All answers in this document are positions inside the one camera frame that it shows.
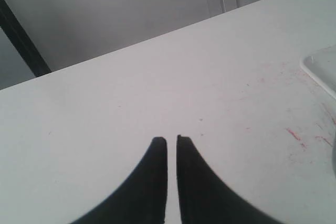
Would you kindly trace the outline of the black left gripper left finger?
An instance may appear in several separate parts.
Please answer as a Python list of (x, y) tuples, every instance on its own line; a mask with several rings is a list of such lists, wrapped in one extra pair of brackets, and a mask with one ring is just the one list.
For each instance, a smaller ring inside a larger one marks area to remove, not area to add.
[(167, 201), (167, 142), (151, 141), (127, 179), (74, 223), (164, 223)]

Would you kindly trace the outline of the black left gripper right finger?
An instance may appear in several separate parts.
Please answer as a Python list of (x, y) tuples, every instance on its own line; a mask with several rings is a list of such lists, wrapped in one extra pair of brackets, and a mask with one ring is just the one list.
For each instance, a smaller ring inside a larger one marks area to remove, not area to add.
[(182, 223), (265, 223), (212, 171), (189, 137), (177, 136), (176, 171)]

